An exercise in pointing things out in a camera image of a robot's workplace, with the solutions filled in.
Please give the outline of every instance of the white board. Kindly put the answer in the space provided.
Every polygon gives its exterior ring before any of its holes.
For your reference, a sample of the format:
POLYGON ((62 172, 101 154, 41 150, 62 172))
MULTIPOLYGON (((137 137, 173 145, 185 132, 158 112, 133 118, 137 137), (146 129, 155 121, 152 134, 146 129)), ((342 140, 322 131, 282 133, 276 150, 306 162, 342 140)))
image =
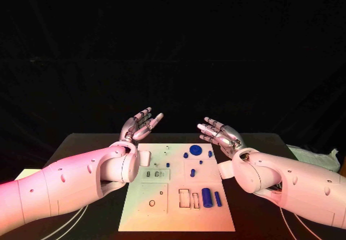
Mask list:
POLYGON ((234 232, 230 205, 210 143, 191 154, 192 143, 140 143, 152 152, 150 166, 140 167, 129 185, 120 232, 234 232), (202 189, 211 189, 212 207, 204 207, 202 189), (222 206, 218 207, 215 192, 222 206))

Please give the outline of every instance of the white robotic arm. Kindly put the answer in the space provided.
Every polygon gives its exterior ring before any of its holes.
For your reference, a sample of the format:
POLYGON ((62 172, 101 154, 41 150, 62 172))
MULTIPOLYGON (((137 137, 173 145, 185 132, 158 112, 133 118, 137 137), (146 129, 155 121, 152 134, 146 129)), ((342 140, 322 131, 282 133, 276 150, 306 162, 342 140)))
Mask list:
POLYGON ((140 165, 150 165, 142 140, 163 118, 149 119, 149 107, 123 127, 110 147, 67 157, 31 176, 0 185, 0 236, 24 224, 78 210, 133 182, 140 165))
POLYGON ((247 148, 238 132, 205 118, 201 138, 221 146, 233 161, 220 163, 224 179, 306 219, 346 229, 346 178, 313 164, 247 148))

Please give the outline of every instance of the cable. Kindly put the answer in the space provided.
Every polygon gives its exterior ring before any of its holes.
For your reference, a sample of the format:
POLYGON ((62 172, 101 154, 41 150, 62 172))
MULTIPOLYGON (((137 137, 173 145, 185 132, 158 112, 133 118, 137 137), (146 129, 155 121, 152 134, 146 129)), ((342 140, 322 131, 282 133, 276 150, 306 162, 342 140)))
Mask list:
POLYGON ((302 219, 300 219, 300 217, 297 216, 296 213, 295 213, 295 216, 296 216, 296 218, 299 219, 299 221, 300 221, 300 223, 303 224, 303 226, 306 227, 306 229, 309 230, 309 232, 316 236, 316 238, 318 238, 319 240, 322 240, 322 238, 316 235, 316 233, 310 230, 310 228, 308 227, 308 225, 303 223, 303 221, 302 221, 302 219))
POLYGON ((280 211, 282 211, 282 215, 283 215, 283 220, 284 220, 286 226, 287 226, 287 228, 289 228, 289 230, 290 230, 290 234, 292 234, 293 238, 297 240, 297 238, 296 238, 296 236, 295 236, 295 233, 293 233, 293 231, 292 231, 292 229, 290 229, 290 226, 289 226, 289 224, 287 224, 287 219, 286 219, 286 216, 284 216, 284 213, 283 213, 283 208, 280 208, 280 211))
POLYGON ((86 207, 86 209, 84 209, 84 212, 83 212, 80 218, 77 219, 74 225, 71 226, 71 228, 68 229, 68 231, 57 238, 57 240, 60 240, 60 239, 65 236, 65 234, 70 232, 70 230, 73 229, 73 227, 78 224, 78 221, 80 221, 80 219, 83 218, 83 216, 84 216, 84 214, 86 214, 86 211, 87 211, 88 206, 90 206, 90 205, 87 205, 87 207, 86 207))
POLYGON ((41 240, 47 240, 58 231, 61 231, 61 229, 71 223, 71 221, 74 220, 74 218, 78 216, 80 212, 83 211, 84 207, 80 209, 78 213, 74 215, 74 217, 68 220, 68 222, 47 236, 44 237, 41 240))

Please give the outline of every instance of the blue round disc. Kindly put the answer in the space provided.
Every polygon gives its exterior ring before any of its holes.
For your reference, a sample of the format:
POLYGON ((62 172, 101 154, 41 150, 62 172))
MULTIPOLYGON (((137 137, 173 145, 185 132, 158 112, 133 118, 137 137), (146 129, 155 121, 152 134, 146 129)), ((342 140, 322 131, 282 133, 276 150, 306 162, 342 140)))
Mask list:
POLYGON ((202 153, 202 147, 199 145, 192 145, 189 147, 189 152, 192 155, 198 156, 202 153))

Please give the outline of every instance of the black table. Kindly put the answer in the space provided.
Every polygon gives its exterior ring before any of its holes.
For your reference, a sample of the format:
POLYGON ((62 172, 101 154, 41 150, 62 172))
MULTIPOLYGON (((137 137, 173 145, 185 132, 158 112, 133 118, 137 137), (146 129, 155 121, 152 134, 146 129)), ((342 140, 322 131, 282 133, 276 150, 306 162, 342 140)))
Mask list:
MULTIPOLYGON (((273 133, 244 133, 241 134, 247 146, 260 152, 276 156, 296 159, 280 136, 273 133)), ((117 140, 120 134, 113 133, 74 133, 64 140, 45 167, 62 158, 109 147, 117 140)), ((142 140, 142 143, 207 143, 199 139, 199 133, 152 133, 142 140)), ((214 145, 214 154, 218 163, 228 161, 221 148, 214 145)), ((264 198, 247 193, 240 187, 235 178, 222 181, 225 195, 233 215, 235 232, 119 232, 123 208, 126 203, 129 184, 103 199, 88 205, 71 223, 48 240, 57 239, 75 224, 77 219, 86 213, 71 231, 61 238, 96 240, 96 239, 280 239, 292 240, 292 234, 283 219, 280 208, 264 198)), ((293 213, 283 209, 287 223, 297 239, 315 240, 315 236, 303 227, 293 213)), ((39 219, 24 225, 9 233, 0 240, 41 240, 48 236, 73 218, 77 212, 61 216, 39 219)), ((346 235, 346 230, 325 226, 303 219, 305 224, 323 240, 339 239, 346 235)))

